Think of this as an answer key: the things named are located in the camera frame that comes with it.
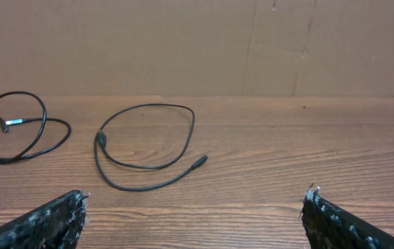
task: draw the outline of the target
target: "tabletop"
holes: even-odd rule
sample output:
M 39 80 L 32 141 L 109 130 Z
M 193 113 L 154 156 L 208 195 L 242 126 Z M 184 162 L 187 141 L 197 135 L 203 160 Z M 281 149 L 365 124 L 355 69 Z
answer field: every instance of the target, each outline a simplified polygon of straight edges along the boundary
M 394 236 L 394 98 L 186 96 L 40 96 L 48 117 L 71 137 L 34 159 L 0 165 L 0 225 L 69 190 L 91 193 L 78 248 L 309 248 L 298 220 L 311 183 L 323 198 Z M 102 179 L 93 138 L 111 115 L 148 102 L 195 111 L 183 158 L 156 171 L 99 157 L 114 182 L 138 187 L 168 180 L 208 155 L 180 181 L 124 192 Z M 41 117 L 24 96 L 0 100 L 4 119 Z M 158 165 L 179 154 L 191 115 L 166 107 L 123 113 L 106 127 L 107 149 L 127 163 Z M 35 138 L 39 124 L 0 130 L 0 156 Z M 66 128 L 47 122 L 32 151 L 55 144 Z

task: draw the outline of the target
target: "black cable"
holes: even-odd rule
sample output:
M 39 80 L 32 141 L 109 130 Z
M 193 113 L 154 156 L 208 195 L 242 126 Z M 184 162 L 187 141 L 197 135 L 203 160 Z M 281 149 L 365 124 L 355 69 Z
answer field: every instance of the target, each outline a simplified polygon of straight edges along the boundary
M 5 121 L 3 118 L 0 117 L 0 125 L 1 125 L 1 130 L 2 132 L 6 133 L 9 131 L 9 126 L 14 126 L 14 125 L 22 125 L 22 124 L 26 124 L 29 122 L 35 122 L 35 121 L 41 121 L 42 125 L 39 128 L 37 137 L 34 139 L 34 141 L 32 141 L 32 143 L 27 146 L 27 148 L 25 148 L 21 153 L 17 154 L 16 156 L 12 157 L 12 158 L 2 158 L 0 157 L 0 164 L 6 164 L 6 163 L 13 163 L 13 162 L 17 162 L 17 161 L 21 161 L 21 160 L 26 160 L 26 159 L 31 159 L 34 158 L 36 156 L 40 156 L 42 154 L 48 153 L 50 151 L 53 151 L 54 149 L 56 149 L 57 147 L 59 147 L 60 145 L 62 145 L 67 138 L 71 135 L 71 125 L 61 119 L 57 119 L 57 118 L 47 118 L 47 110 L 46 110 L 46 106 L 44 105 L 43 101 L 37 97 L 35 94 L 33 93 L 28 93 L 25 91 L 12 91 L 12 92 L 8 92 L 8 93 L 4 93 L 0 95 L 0 99 L 3 97 L 6 97 L 8 95 L 12 95 L 12 94 L 23 94 L 23 95 L 29 95 L 31 97 L 34 97 L 39 104 L 42 106 L 43 109 L 43 117 L 42 118 L 20 118 L 20 119 L 15 119 L 15 120 L 9 120 L 9 121 Z M 25 153 L 27 153 L 30 149 L 32 149 L 32 147 L 35 146 L 35 144 L 38 142 L 39 138 L 42 136 L 43 134 L 43 130 L 44 130 L 44 126 L 46 125 L 46 121 L 54 121 L 54 122 L 59 122 L 64 124 L 67 127 L 67 133 L 66 135 L 63 137 L 63 139 L 61 139 L 61 141 L 59 141 L 58 143 L 56 143 L 55 145 L 39 151 L 37 153 L 34 154 L 29 154 L 29 155 L 24 155 Z
M 124 113 L 126 111 L 129 111 L 129 110 L 132 110 L 132 109 L 135 109 L 135 108 L 139 108 L 139 107 L 151 107 L 151 106 L 179 107 L 179 108 L 183 108 L 183 109 L 189 110 L 192 113 L 192 124 L 190 125 L 189 135 L 188 135 L 188 138 L 186 140 L 186 143 L 185 143 L 184 148 L 181 151 L 181 153 L 175 159 L 171 160 L 169 163 L 165 163 L 165 164 L 157 165 L 157 166 L 133 165 L 133 164 L 130 164 L 130 163 L 119 162 L 119 161 L 115 160 L 114 158 L 112 158 L 107 153 L 107 150 L 106 150 L 106 135 L 103 132 L 103 129 L 105 128 L 107 123 L 110 120 L 114 119 L 116 116 L 118 116 L 118 115 L 120 115 L 120 114 L 122 114 L 122 113 Z M 181 173 L 177 177 L 175 177 L 173 179 L 170 179 L 169 181 L 166 181 L 164 183 L 159 183 L 159 184 L 148 186 L 148 187 L 123 187 L 123 186 L 117 185 L 114 182 L 112 182 L 106 176 L 106 174 L 103 172 L 103 170 L 101 168 L 101 165 L 100 165 L 100 161 L 98 160 L 97 143 L 100 144 L 100 147 L 101 147 L 104 155 L 108 159 L 110 159 L 110 161 L 112 161 L 112 162 L 114 162 L 114 163 L 116 163 L 118 165 L 122 165 L 122 166 L 126 166 L 126 167 L 133 167 L 133 168 L 138 168 L 138 169 L 164 169 L 164 168 L 166 168 L 168 166 L 171 166 L 172 164 L 176 163 L 184 155 L 184 152 L 186 152 L 186 149 L 188 148 L 188 145 L 189 145 L 189 142 L 190 142 L 190 137 L 192 136 L 192 131 L 194 129 L 194 124 L 195 124 L 195 113 L 194 113 L 194 111 L 192 109 L 190 109 L 189 107 L 181 106 L 181 105 L 178 105 L 178 104 L 155 104 L 155 103 L 153 103 L 153 104 L 139 104 L 139 105 L 136 105 L 136 106 L 133 106 L 133 107 L 126 108 L 126 109 L 124 109 L 122 111 L 119 111 L 118 113 L 115 113 L 112 117 L 108 118 L 106 120 L 106 122 L 100 127 L 100 129 L 98 130 L 97 134 L 95 135 L 95 140 L 93 142 L 93 153 L 95 155 L 95 162 L 97 164 L 98 171 L 100 172 L 101 176 L 104 178 L 104 180 L 109 185 L 111 185 L 112 187 L 115 187 L 118 190 L 141 192 L 141 191 L 154 190 L 154 189 L 157 189 L 157 188 L 164 187 L 166 185 L 172 184 L 172 183 L 178 181 L 179 179 L 183 178 L 185 175 L 189 174 L 192 170 L 202 166 L 206 162 L 206 160 L 208 159 L 208 156 L 206 156 L 206 155 L 202 156 L 199 160 L 197 160 L 194 164 L 192 164 L 183 173 Z

